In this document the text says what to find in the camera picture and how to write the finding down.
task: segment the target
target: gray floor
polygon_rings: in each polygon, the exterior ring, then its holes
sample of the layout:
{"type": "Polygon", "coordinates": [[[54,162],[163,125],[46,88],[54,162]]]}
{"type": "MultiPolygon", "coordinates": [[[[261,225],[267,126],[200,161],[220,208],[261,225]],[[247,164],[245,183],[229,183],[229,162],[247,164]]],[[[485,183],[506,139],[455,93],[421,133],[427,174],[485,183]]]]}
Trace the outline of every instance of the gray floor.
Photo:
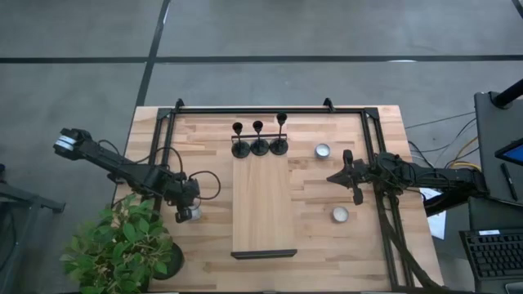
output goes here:
{"type": "MultiPolygon", "coordinates": [[[[0,0],[0,57],[147,56],[161,0],[0,0]]],[[[169,7],[159,56],[523,54],[510,0],[180,0],[169,7]]],[[[62,127],[82,127],[123,150],[145,65],[0,65],[0,162],[12,185],[66,201],[42,211],[20,272],[20,293],[75,291],[60,250],[109,203],[105,172],[53,154],[62,127]]],[[[477,91],[500,91],[521,61],[156,65],[145,105],[400,105],[405,126],[473,111],[477,91]]],[[[473,116],[407,130],[421,149],[449,143],[473,116]]],[[[476,135],[467,131],[442,166],[476,135]]],[[[435,162],[439,153],[427,154],[435,162]]],[[[468,158],[480,163],[479,156],[468,158]]],[[[449,211],[435,240],[445,284],[473,287],[457,237],[467,208],[449,211]]]]}

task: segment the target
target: wooden tabletop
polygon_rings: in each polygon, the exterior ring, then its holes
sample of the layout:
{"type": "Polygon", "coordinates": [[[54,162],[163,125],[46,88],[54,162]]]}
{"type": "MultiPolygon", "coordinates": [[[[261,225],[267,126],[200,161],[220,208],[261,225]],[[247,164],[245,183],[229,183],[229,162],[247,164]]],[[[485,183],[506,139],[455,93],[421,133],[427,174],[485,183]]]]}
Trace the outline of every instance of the wooden tabletop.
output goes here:
{"type": "MultiPolygon", "coordinates": [[[[398,106],[379,109],[387,151],[412,161],[398,106]]],[[[139,107],[128,138],[126,157],[144,158],[150,152],[158,107],[139,107]]],[[[325,178],[342,169],[342,151],[351,149],[354,158],[367,161],[360,116],[355,114],[289,114],[288,172],[296,256],[282,259],[237,261],[232,251],[233,163],[231,125],[244,124],[250,131],[253,121],[264,122],[264,133],[277,132],[274,114],[189,114],[176,116],[172,146],[183,159],[187,174],[201,170],[215,172],[221,180],[220,195],[203,201],[203,217],[177,224],[175,207],[163,204],[165,225],[186,258],[180,273],[164,281],[153,280],[152,292],[161,291],[362,291],[389,290],[376,203],[371,185],[361,185],[364,203],[355,206],[352,191],[330,184],[325,178]],[[326,143],[331,157],[318,160],[314,148],[326,143]],[[334,207],[349,211],[346,223],[331,219],[334,207]]],[[[163,146],[166,126],[159,146],[163,146]]],[[[373,146],[378,149],[375,134],[373,146]]],[[[179,171],[174,154],[169,165],[179,171]]],[[[216,180],[199,175],[202,197],[216,192],[216,180]]],[[[407,246],[431,278],[442,284],[440,267],[431,239],[427,216],[419,194],[405,191],[400,196],[400,213],[407,246]]],[[[116,198],[130,193],[126,185],[116,198]]],[[[396,271],[402,278],[396,254],[396,271]]]]}

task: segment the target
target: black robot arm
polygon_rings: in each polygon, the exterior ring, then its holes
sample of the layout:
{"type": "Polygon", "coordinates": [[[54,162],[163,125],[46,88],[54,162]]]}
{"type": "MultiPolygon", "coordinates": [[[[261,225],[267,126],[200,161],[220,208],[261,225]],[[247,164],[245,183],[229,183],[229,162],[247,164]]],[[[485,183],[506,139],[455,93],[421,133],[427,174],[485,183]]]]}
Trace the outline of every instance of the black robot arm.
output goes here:
{"type": "Polygon", "coordinates": [[[373,182],[385,194],[400,195],[409,187],[440,189],[443,193],[423,202],[428,216],[467,201],[468,197],[488,194],[483,174],[477,170],[420,167],[407,163],[399,155],[380,153],[372,165],[354,160],[350,150],[343,151],[343,169],[327,181],[354,190],[354,203],[363,202],[359,183],[373,182]]]}
{"type": "Polygon", "coordinates": [[[196,179],[187,179],[183,171],[172,172],[158,165],[135,163],[100,146],[88,131],[64,128],[60,133],[53,145],[56,154],[70,160],[85,159],[108,171],[107,177],[113,182],[124,179],[133,191],[163,198],[169,206],[176,205],[178,223],[193,217],[190,207],[199,196],[196,179]]]}

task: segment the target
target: black keyboard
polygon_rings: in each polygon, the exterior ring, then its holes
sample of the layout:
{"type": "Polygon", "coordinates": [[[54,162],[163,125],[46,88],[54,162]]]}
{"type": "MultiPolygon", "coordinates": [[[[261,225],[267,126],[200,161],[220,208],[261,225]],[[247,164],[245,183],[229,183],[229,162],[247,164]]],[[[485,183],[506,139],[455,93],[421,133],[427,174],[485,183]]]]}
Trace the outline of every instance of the black keyboard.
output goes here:
{"type": "Polygon", "coordinates": [[[523,278],[523,228],[459,232],[478,280],[523,278]]]}

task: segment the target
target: wooden board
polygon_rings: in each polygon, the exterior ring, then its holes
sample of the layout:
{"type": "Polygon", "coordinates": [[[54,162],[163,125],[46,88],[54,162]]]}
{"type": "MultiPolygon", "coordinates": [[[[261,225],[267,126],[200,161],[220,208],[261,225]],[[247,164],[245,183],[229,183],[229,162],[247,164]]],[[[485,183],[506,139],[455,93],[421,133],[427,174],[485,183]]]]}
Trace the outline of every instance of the wooden board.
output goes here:
{"type": "Polygon", "coordinates": [[[295,248],[287,154],[233,158],[232,199],[233,254],[295,248]]]}

